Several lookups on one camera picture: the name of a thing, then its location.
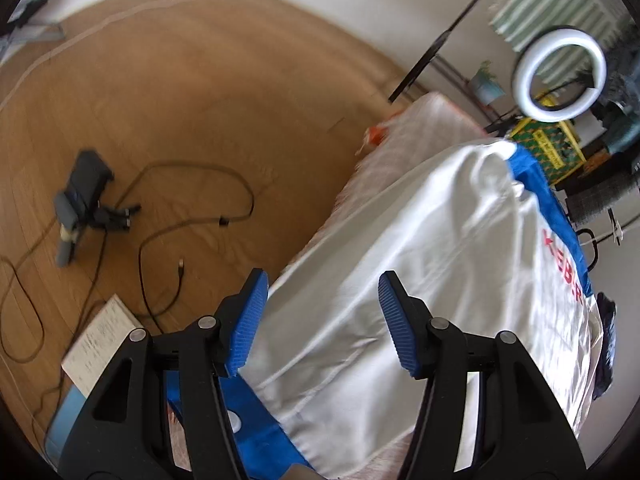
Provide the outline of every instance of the white sheet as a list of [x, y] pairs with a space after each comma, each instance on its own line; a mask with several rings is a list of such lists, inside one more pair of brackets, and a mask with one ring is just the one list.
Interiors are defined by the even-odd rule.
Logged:
[[[507, 141], [446, 150], [331, 226], [270, 290], [242, 376], [311, 465], [362, 468], [413, 429], [424, 382], [398, 361], [378, 304], [380, 274], [463, 331], [515, 332], [577, 432], [590, 405], [602, 326], [575, 264], [514, 182]], [[470, 377], [468, 396], [476, 379]], [[470, 461], [468, 402], [458, 465]]]

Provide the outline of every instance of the wooden floor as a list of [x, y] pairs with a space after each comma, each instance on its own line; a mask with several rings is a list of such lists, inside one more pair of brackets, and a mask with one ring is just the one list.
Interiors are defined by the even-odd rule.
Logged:
[[[66, 20], [68, 37], [146, 1], [86, 9]], [[0, 68], [0, 100], [54, 46], [28, 46]], [[155, 160], [230, 166], [255, 192], [253, 217], [227, 229], [176, 232], [144, 256], [152, 306], [172, 296], [184, 258], [180, 300], [161, 318], [165, 329], [180, 329], [235, 293], [252, 267], [277, 278], [328, 217], [364, 129], [398, 110], [386, 95], [399, 75], [372, 48], [279, 0], [201, 0], [112, 23], [34, 70], [0, 113], [0, 253], [15, 262], [37, 239], [81, 148], [95, 148], [115, 172], [105, 203]], [[193, 170], [150, 174], [131, 202], [143, 211], [130, 233], [111, 235], [91, 299], [117, 293], [137, 313], [143, 305], [136, 255], [147, 235], [187, 216], [232, 216], [248, 207], [237, 182]], [[10, 364], [31, 411], [58, 380], [101, 235], [87, 233], [77, 260], [62, 270], [54, 264], [57, 238], [55, 227], [20, 269], [46, 332], [34, 362]], [[9, 276], [3, 267], [0, 290]], [[15, 284], [1, 323], [10, 352], [33, 351], [40, 330]], [[33, 442], [30, 414], [2, 361], [0, 390]], [[46, 399], [43, 427], [55, 400]]]

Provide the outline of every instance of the black cable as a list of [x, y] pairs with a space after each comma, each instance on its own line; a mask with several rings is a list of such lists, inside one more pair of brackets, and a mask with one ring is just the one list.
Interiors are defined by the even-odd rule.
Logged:
[[[158, 321], [158, 316], [161, 316], [162, 314], [166, 313], [169, 309], [171, 309], [172, 306], [174, 306], [174, 304], [178, 300], [178, 295], [180, 294], [180, 288], [182, 286], [182, 277], [184, 275], [184, 265], [182, 261], [180, 261], [180, 263], [178, 264], [178, 291], [174, 295], [174, 298], [160, 312], [153, 312], [146, 298], [145, 282], [144, 282], [143, 273], [142, 273], [142, 252], [144, 248], [150, 242], [152, 242], [153, 240], [156, 240], [156, 238], [159, 238], [173, 231], [177, 231], [178, 229], [183, 229], [185, 227], [189, 227], [192, 225], [218, 224], [219, 226], [227, 226], [233, 222], [241, 222], [243, 220], [247, 220], [254, 213], [255, 195], [253, 190], [251, 189], [250, 184], [247, 182], [247, 180], [237, 171], [232, 170], [231, 168], [227, 168], [226, 166], [219, 166], [217, 164], [203, 164], [199, 162], [186, 162], [181, 160], [169, 160], [164, 162], [156, 162], [149, 169], [153, 169], [153, 168], [195, 168], [198, 170], [209, 170], [209, 171], [217, 171], [220, 173], [225, 173], [234, 177], [236, 180], [238, 180], [240, 184], [242, 184], [242, 186], [246, 189], [251, 199], [251, 206], [249, 208], [249, 211], [243, 215], [229, 216], [229, 217], [217, 216], [217, 217], [210, 217], [210, 218], [190, 218], [187, 220], [182, 220], [178, 223], [175, 223], [173, 225], [160, 229], [159, 231], [156, 231], [155, 233], [149, 235], [147, 238], [142, 240], [142, 242], [140, 243], [140, 246], [138, 247], [138, 279], [140, 280], [140, 293], [142, 294], [142, 301], [145, 304], [145, 309], [147, 312], [146, 316], [143, 316], [143, 317], [151, 318], [156, 328], [159, 330], [161, 334], [163, 334], [164, 330], [160, 326], [160, 323]], [[145, 173], [146, 173], [145, 170], [143, 170], [140, 176], [134, 179], [132, 184], [130, 184], [129, 188], [127, 188], [127, 190], [125, 191], [124, 196], [126, 196], [131, 191], [131, 189], [133, 189], [133, 187], [142, 179], [142, 176], [144, 176]]]
[[[549, 94], [552, 94], [553, 92], [557, 92], [558, 90], [562, 90], [563, 88], [573, 84], [573, 83], [577, 83], [580, 82], [581, 78], [577, 77], [575, 79], [570, 79], [569, 81], [565, 81], [564, 83], [562, 83], [561, 85], [556, 86], [555, 88], [552, 88], [551, 90], [547, 90], [546, 92], [544, 92], [541, 96], [536, 97], [536, 101], [540, 101], [541, 99], [544, 99], [546, 96], [548, 96]], [[492, 122], [491, 124], [489, 124], [485, 130], [491, 128], [492, 126], [494, 126], [494, 124], [498, 123], [499, 121], [501, 121], [504, 117], [506, 117], [507, 115], [512, 114], [514, 111], [516, 111], [518, 109], [518, 105], [515, 105], [513, 108], [511, 108], [510, 110], [506, 111], [505, 113], [503, 113], [501, 116], [499, 116], [494, 122]]]
[[577, 237], [580, 237], [582, 234], [588, 234], [591, 237], [591, 245], [593, 246], [593, 261], [587, 267], [587, 272], [591, 272], [596, 264], [598, 263], [598, 241], [596, 240], [596, 235], [593, 234], [593, 231], [589, 228], [580, 229], [575, 232]]
[[[18, 262], [16, 264], [14, 264], [4, 254], [0, 254], [0, 263], [9, 267], [12, 272], [11, 276], [9, 277], [9, 283], [7, 283], [7, 286], [4, 292], [2, 293], [2, 296], [0, 296], [0, 347], [2, 347], [2, 351], [4, 352], [4, 354], [16, 364], [22, 365], [22, 364], [27, 364], [33, 361], [36, 358], [36, 356], [39, 354], [40, 350], [42, 350], [42, 347], [44, 346], [44, 336], [45, 336], [44, 325], [42, 323], [42, 318], [40, 317], [40, 313], [37, 311], [35, 305], [33, 304], [33, 300], [31, 299], [30, 295], [27, 293], [27, 290], [24, 288], [24, 285], [20, 280], [20, 276], [18, 275], [18, 270], [20, 270], [20, 268], [24, 265], [27, 259], [38, 249], [38, 247], [40, 247], [43, 241], [47, 238], [47, 235], [49, 235], [49, 232], [51, 231], [55, 223], [56, 223], [56, 219], [52, 218], [47, 224], [47, 226], [44, 228], [43, 232], [37, 238], [37, 240], [31, 245], [31, 247], [29, 247], [29, 249], [27, 249], [27, 251], [20, 257], [20, 259], [18, 259]], [[40, 340], [38, 341], [35, 350], [31, 352], [31, 354], [27, 355], [26, 357], [18, 357], [11, 354], [8, 351], [4, 342], [4, 332], [2, 331], [2, 313], [4, 311], [4, 304], [6, 302], [6, 298], [9, 296], [9, 293], [12, 290], [14, 280], [18, 282], [18, 286], [20, 286], [22, 293], [24, 294], [25, 298], [27, 298], [27, 301], [29, 301], [31, 309], [33, 310], [33, 313], [36, 315], [36, 319], [38, 320], [38, 325], [40, 327], [40, 334], [41, 334]]]
[[[124, 192], [120, 195], [119, 199], [116, 201], [114, 208], [119, 208], [119, 206], [122, 205], [122, 203], [127, 199], [127, 197], [130, 195], [130, 193], [133, 191], [133, 189], [139, 184], [139, 182], [142, 180], [142, 178], [151, 170], [157, 169], [157, 168], [194, 168], [194, 169], [200, 169], [200, 170], [209, 170], [209, 171], [217, 171], [219, 173], [225, 173], [228, 174], [229, 176], [232, 176], [233, 178], [235, 178], [236, 180], [238, 180], [242, 186], [247, 190], [250, 199], [251, 199], [251, 206], [249, 208], [249, 211], [243, 215], [240, 216], [235, 216], [235, 217], [224, 217], [224, 216], [219, 216], [219, 217], [214, 217], [214, 218], [192, 218], [192, 219], [187, 219], [187, 220], [183, 220], [181, 222], [178, 222], [177, 224], [171, 225], [169, 227], [165, 227], [163, 229], [160, 229], [159, 231], [156, 231], [155, 233], [153, 233], [152, 235], [150, 235], [149, 237], [147, 237], [145, 240], [142, 241], [142, 243], [140, 244], [139, 248], [138, 248], [138, 277], [140, 279], [140, 291], [142, 293], [142, 297], [143, 297], [143, 301], [145, 303], [145, 307], [148, 313], [148, 316], [143, 316], [143, 317], [150, 317], [154, 324], [156, 325], [156, 327], [158, 327], [158, 330], [161, 333], [164, 333], [164, 331], [162, 330], [162, 327], [159, 325], [157, 317], [161, 316], [162, 314], [165, 314], [166, 312], [168, 312], [174, 305], [175, 303], [177, 303], [178, 297], [180, 295], [180, 291], [182, 290], [182, 278], [184, 276], [184, 263], [182, 262], [182, 260], [178, 263], [178, 287], [177, 287], [177, 291], [174, 295], [174, 297], [172, 298], [172, 300], [167, 304], [167, 306], [165, 306], [163, 309], [161, 309], [159, 312], [154, 313], [151, 310], [151, 307], [148, 304], [148, 301], [146, 299], [146, 293], [145, 293], [145, 288], [144, 288], [144, 283], [143, 283], [143, 277], [142, 277], [142, 251], [144, 249], [144, 247], [150, 243], [151, 241], [155, 240], [156, 238], [159, 238], [165, 234], [168, 234], [172, 231], [187, 227], [187, 226], [191, 226], [191, 225], [196, 225], [196, 224], [211, 224], [211, 223], [217, 223], [220, 226], [226, 226], [231, 222], [238, 222], [238, 221], [242, 221], [242, 220], [246, 220], [248, 219], [254, 212], [254, 207], [255, 207], [255, 195], [253, 190], [251, 189], [250, 184], [247, 182], [247, 180], [244, 178], [244, 176], [242, 176], [240, 173], [238, 173], [237, 171], [228, 168], [226, 166], [220, 166], [217, 164], [206, 164], [206, 163], [200, 163], [200, 162], [191, 162], [191, 161], [187, 161], [187, 160], [164, 160], [164, 161], [159, 161], [159, 162], [153, 162], [151, 164], [148, 164], [147, 166], [145, 166], [137, 175], [136, 177], [131, 181], [131, 183], [129, 184], [129, 186], [127, 186], [127, 188], [124, 190]], [[53, 219], [50, 223], [50, 225], [47, 227], [47, 231], [45, 234], [43, 234], [40, 239], [37, 241], [37, 245], [39, 245], [40, 243], [42, 243], [42, 241], [44, 240], [44, 238], [46, 238], [46, 235], [48, 234], [49, 230], [52, 228], [52, 226], [55, 224], [55, 220]], [[63, 359], [64, 356], [66, 356], [66, 354], [69, 352], [69, 349], [73, 346], [73, 344], [76, 342], [76, 340], [78, 339], [79, 335], [82, 332], [82, 329], [84, 328], [84, 324], [85, 322], [91, 317], [91, 314], [94, 312], [94, 310], [104, 304], [104, 300], [98, 300], [96, 302], [94, 302], [94, 304], [92, 304], [92, 306], [87, 309], [87, 305], [89, 303], [89, 298], [91, 297], [91, 294], [93, 293], [95, 286], [97, 284], [98, 281], [98, 277], [100, 275], [100, 269], [102, 267], [102, 262], [104, 260], [104, 253], [105, 253], [105, 248], [106, 248], [106, 242], [107, 242], [107, 236], [108, 236], [108, 232], [105, 231], [104, 232], [104, 236], [102, 238], [102, 245], [100, 246], [100, 253], [98, 254], [98, 261], [96, 263], [95, 266], [95, 271], [94, 271], [94, 277], [92, 279], [91, 285], [89, 287], [89, 291], [87, 292], [87, 295], [84, 299], [84, 302], [82, 303], [82, 308], [80, 311], [80, 316], [78, 318], [78, 323], [75, 326], [75, 329], [72, 332], [72, 337], [70, 342], [68, 343], [68, 345], [65, 348], [65, 352], [63, 354]], [[18, 265], [15, 266], [15, 268], [19, 268], [19, 266], [24, 263], [24, 261], [26, 261], [26, 259], [33, 253], [33, 251], [36, 250], [37, 245], [34, 244], [34, 246], [32, 246], [32, 248], [30, 248], [30, 250], [23, 255], [23, 257], [20, 258], [20, 260], [18, 261]], [[20, 284], [20, 286], [22, 287], [22, 290], [24, 291], [25, 295], [28, 297], [26, 291], [24, 290], [24, 287], [22, 286], [22, 284]], [[39, 314], [37, 313], [35, 307], [33, 306], [33, 302], [31, 302], [31, 306], [34, 309], [34, 312], [36, 312], [36, 315], [38, 316], [38, 319], [40, 319]], [[31, 360], [33, 360], [33, 358], [36, 357], [36, 355], [38, 354], [38, 352], [40, 351], [40, 349], [42, 348], [42, 346], [44, 345], [44, 326], [42, 325], [42, 321], [40, 321], [40, 327], [42, 329], [42, 333], [43, 333], [43, 337], [42, 337], [42, 343], [39, 345], [39, 348], [37, 349], [36, 352], [33, 353], [33, 356], [30, 356]], [[40, 442], [38, 441], [38, 437], [36, 436], [35, 433], [35, 421], [38, 415], [40, 415], [40, 413], [44, 410], [44, 399], [45, 397], [47, 397], [48, 395], [52, 394], [52, 393], [57, 393], [57, 399], [56, 399], [56, 407], [53, 411], [53, 414], [51, 415], [51, 417], [49, 418], [49, 421], [47, 423], [47, 427], [44, 431], [44, 436], [43, 436], [43, 445], [40, 446], [40, 449], [43, 453], [43, 455], [46, 457], [47, 460], [49, 460], [49, 462], [51, 462], [51, 459], [49, 457], [49, 455], [47, 454], [46, 451], [46, 442], [47, 442], [47, 436], [49, 435], [49, 431], [51, 428], [51, 424], [53, 422], [53, 420], [56, 417], [56, 413], [58, 412], [58, 410], [60, 409], [60, 405], [62, 404], [62, 389], [63, 389], [63, 385], [64, 385], [64, 378], [65, 378], [65, 373], [64, 370], [62, 370], [62, 367], [60, 367], [60, 378], [58, 380], [58, 384], [56, 384], [55, 386], [48, 388], [47, 390], [45, 390], [44, 392], [41, 393], [40, 395], [40, 400], [38, 403], [38, 407], [37, 409], [33, 412], [33, 416], [31, 418], [31, 431], [33, 432], [34, 437], [36, 438], [36, 442], [38, 443], [38, 445], [40, 446]]]

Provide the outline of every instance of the metal pole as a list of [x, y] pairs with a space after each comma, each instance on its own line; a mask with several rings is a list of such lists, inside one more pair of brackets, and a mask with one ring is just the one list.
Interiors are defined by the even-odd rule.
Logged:
[[438, 51], [442, 48], [442, 46], [449, 39], [449, 35], [453, 32], [453, 29], [456, 28], [462, 20], [468, 15], [469, 12], [476, 6], [479, 0], [471, 0], [469, 4], [465, 7], [460, 15], [455, 19], [451, 26], [445, 30], [442, 34], [440, 34], [436, 41], [427, 49], [427, 52], [418, 60], [418, 63], [409, 71], [409, 73], [404, 77], [402, 82], [398, 85], [398, 88], [394, 90], [394, 92], [389, 96], [389, 102], [394, 102], [400, 94], [404, 91], [405, 88], [411, 86], [414, 81], [418, 78], [418, 76], [422, 73], [422, 71], [427, 67], [427, 65], [431, 62], [433, 57], [438, 53]]

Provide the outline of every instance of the blue gripper pad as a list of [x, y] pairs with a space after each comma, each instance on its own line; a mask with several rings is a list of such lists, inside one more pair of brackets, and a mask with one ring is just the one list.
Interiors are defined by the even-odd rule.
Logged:
[[249, 355], [251, 344], [254, 342], [255, 332], [262, 317], [264, 305], [267, 303], [269, 280], [267, 273], [260, 271], [244, 307], [238, 316], [238, 321], [229, 338], [229, 352], [225, 361], [226, 371], [230, 377], [238, 373], [238, 368], [244, 366]]
[[389, 278], [382, 274], [378, 280], [378, 300], [385, 315], [386, 325], [398, 352], [402, 368], [409, 371], [411, 377], [418, 374], [420, 365], [416, 352], [414, 330], [409, 325], [404, 310]]

